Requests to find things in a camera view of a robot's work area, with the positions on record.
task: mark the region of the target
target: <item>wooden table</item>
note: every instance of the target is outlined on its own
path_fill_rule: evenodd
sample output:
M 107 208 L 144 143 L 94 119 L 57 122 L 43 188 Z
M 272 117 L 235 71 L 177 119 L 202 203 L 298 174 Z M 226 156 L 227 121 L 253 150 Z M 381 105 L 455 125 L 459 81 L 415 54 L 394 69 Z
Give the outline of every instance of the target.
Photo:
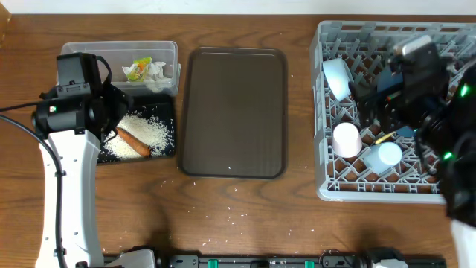
M 55 84 L 66 42 L 173 40 L 184 73 L 200 45 L 272 47 L 289 63 L 289 163 L 273 181 L 185 176 L 177 160 L 97 168 L 96 206 L 104 253 L 149 244 L 165 253 L 320 255 L 393 246 L 443 255 L 456 267 L 441 205 L 324 202 L 316 196 L 309 45 L 326 19 L 476 22 L 446 16 L 23 16 L 13 15 L 0 49 L 0 106 L 38 100 Z M 32 109 L 8 115 L 30 126 Z M 42 238 L 44 176 L 38 144 L 0 123 L 0 267 L 32 267 Z

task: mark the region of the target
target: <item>gray dish rack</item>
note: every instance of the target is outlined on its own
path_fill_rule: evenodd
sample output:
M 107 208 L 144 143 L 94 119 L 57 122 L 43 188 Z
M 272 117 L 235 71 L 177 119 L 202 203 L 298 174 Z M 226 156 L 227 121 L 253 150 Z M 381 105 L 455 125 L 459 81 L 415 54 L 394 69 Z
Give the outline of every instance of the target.
M 451 70 L 450 89 L 455 89 L 463 71 L 476 55 L 476 24 L 425 22 L 321 22 L 310 51 L 312 91 L 315 105 L 315 176 L 318 196 L 326 201 L 394 202 L 444 204 L 440 184 L 422 166 L 415 153 L 414 140 L 393 135 L 403 152 L 402 161 L 378 176 L 362 158 L 369 146 L 384 133 L 378 126 L 362 129 L 355 103 L 349 98 L 338 102 L 324 76 L 322 62 L 341 57 L 349 66 L 354 81 L 375 85 L 383 62 L 393 45 L 411 36 L 427 34 L 441 55 L 456 57 Z M 362 151 L 351 159 L 334 154 L 332 129 L 350 122 L 360 129 Z M 433 168 L 439 159 L 430 149 L 424 157 Z

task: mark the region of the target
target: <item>white wall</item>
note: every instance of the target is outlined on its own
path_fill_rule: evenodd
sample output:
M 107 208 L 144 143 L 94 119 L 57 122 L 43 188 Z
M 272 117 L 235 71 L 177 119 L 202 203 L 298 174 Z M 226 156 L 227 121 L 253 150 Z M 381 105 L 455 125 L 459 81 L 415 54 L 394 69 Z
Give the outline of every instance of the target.
M 1 0 L 11 13 L 476 15 L 476 0 Z

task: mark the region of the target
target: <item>black tray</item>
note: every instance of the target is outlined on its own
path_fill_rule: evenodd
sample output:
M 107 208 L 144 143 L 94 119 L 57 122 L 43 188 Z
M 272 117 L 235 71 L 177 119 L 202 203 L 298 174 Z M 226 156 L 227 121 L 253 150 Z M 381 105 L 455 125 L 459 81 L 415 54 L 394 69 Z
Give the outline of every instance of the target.
M 287 64 L 276 49 L 190 56 L 179 166 L 191 176 L 272 179 L 286 169 Z
M 139 118 L 151 118 L 153 115 L 164 121 L 167 130 L 172 133 L 171 145 L 162 150 L 163 156 L 156 157 L 138 157 L 134 159 L 120 160 L 116 156 L 109 154 L 109 151 L 101 145 L 98 164 L 115 163 L 115 162 L 133 162 L 150 159 L 160 159 L 163 157 L 171 157 L 176 151 L 176 132 L 175 132 L 175 116 L 173 110 L 173 99 L 166 94 L 154 94 L 147 96 L 134 97 L 134 105 L 128 111 L 128 115 L 137 115 Z

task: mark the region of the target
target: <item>sausage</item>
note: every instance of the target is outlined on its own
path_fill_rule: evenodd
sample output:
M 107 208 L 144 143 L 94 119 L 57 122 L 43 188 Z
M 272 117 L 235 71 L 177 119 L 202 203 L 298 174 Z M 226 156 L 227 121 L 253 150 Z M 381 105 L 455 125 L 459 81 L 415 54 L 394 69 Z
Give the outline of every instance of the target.
M 134 137 L 132 134 L 128 133 L 126 130 L 117 127 L 119 137 L 121 137 L 134 151 L 140 154 L 143 157 L 150 157 L 149 146 L 145 145 L 142 141 L 139 141 L 138 138 Z

